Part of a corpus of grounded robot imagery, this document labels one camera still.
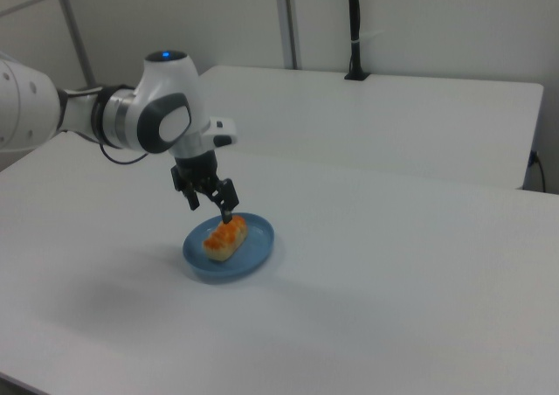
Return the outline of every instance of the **bread roll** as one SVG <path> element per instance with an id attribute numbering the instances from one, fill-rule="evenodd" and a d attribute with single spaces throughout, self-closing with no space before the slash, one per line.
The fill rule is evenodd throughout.
<path id="1" fill-rule="evenodd" d="M 243 218 L 233 216 L 227 225 L 220 222 L 217 229 L 202 244 L 210 260 L 225 261 L 240 247 L 248 234 L 248 227 Z"/>

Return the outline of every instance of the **white table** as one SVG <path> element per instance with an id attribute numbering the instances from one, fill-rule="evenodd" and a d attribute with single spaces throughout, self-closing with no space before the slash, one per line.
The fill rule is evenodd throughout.
<path id="1" fill-rule="evenodd" d="M 559 200 L 218 152 L 273 255 L 203 283 L 167 155 L 62 135 L 0 174 L 0 371 L 57 394 L 555 393 Z"/>
<path id="2" fill-rule="evenodd" d="M 521 188 L 542 101 L 536 84 L 217 66 L 206 108 L 238 151 Z"/>

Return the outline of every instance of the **black cable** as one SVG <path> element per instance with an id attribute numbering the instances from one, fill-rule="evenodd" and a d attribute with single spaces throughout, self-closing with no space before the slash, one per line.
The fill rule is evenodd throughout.
<path id="1" fill-rule="evenodd" d="M 133 159 L 131 161 L 117 161 L 116 159 L 113 159 L 111 156 L 109 156 L 109 154 L 107 153 L 107 151 L 105 150 L 105 148 L 103 147 L 103 145 L 101 143 L 99 143 L 99 147 L 101 148 L 101 152 L 103 152 L 103 155 L 105 155 L 105 157 L 111 161 L 112 163 L 116 163 L 117 165 L 131 165 L 132 163 L 136 163 L 136 162 L 140 162 L 141 159 L 143 159 L 144 157 L 146 157 L 148 154 L 144 153 L 142 156 Z"/>
<path id="2" fill-rule="evenodd" d="M 538 154 L 537 151 L 532 150 L 530 151 L 530 157 L 528 158 L 528 167 L 530 168 L 534 163 L 538 164 L 538 167 L 540 168 L 540 173 L 542 174 L 542 190 L 543 192 L 547 192 L 545 186 L 545 175 L 543 174 L 543 165 L 542 165 L 542 161 L 540 160 L 540 155 Z"/>
<path id="3" fill-rule="evenodd" d="M 546 192 L 546 189 L 545 189 L 545 175 L 543 175 L 542 161 L 540 160 L 540 158 L 538 156 L 536 156 L 536 161 L 538 162 L 538 166 L 540 167 L 540 173 L 542 174 L 542 189 L 543 189 L 543 192 Z"/>
<path id="4" fill-rule="evenodd" d="M 79 98 L 80 96 L 98 95 L 100 91 L 84 91 L 76 94 L 68 94 L 68 98 Z"/>

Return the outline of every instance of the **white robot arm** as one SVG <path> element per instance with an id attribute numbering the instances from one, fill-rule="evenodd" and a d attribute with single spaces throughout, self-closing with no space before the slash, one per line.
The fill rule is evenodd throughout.
<path id="1" fill-rule="evenodd" d="M 149 54 L 136 89 L 79 92 L 57 90 L 46 75 L 0 60 L 0 151 L 34 149 L 59 131 L 117 149 L 168 151 L 175 188 L 191 210 L 199 192 L 231 220 L 237 194 L 230 179 L 217 177 L 214 149 L 237 141 L 235 125 L 204 112 L 197 69 L 183 52 Z"/>

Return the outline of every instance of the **blue plate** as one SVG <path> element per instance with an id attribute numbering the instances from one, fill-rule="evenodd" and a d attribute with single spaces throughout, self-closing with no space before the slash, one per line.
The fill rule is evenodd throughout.
<path id="1" fill-rule="evenodd" d="M 272 252 L 273 228 L 264 218 L 251 213 L 235 213 L 243 217 L 248 226 L 245 242 L 226 261 L 213 261 L 206 257 L 202 242 L 210 236 L 221 221 L 217 216 L 198 225 L 183 245 L 183 255 L 192 269 L 201 276 L 212 278 L 228 278 L 248 274 Z"/>

